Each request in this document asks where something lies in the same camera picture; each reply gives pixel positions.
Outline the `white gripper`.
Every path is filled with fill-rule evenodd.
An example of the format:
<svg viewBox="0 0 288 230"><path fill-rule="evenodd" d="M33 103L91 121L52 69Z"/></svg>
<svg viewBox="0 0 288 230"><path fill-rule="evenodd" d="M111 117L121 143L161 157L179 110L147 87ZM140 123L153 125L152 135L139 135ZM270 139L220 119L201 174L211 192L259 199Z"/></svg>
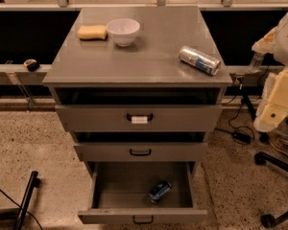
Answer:
<svg viewBox="0 0 288 230"><path fill-rule="evenodd" d="M276 28L256 41L252 50L265 55L274 52ZM279 74L270 73L265 80L262 100L256 110L253 126L261 132L276 128L288 115L288 67Z"/></svg>

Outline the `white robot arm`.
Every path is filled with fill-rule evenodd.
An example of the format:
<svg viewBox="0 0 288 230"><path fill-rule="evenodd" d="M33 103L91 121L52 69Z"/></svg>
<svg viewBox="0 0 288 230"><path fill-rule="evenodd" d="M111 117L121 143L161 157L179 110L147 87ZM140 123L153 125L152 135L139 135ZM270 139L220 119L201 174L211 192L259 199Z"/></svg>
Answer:
<svg viewBox="0 0 288 230"><path fill-rule="evenodd" d="M275 61L284 65L279 74L266 79L263 100L253 122L258 131L270 132L288 116L288 12L253 44L252 50L262 55L273 54Z"/></svg>

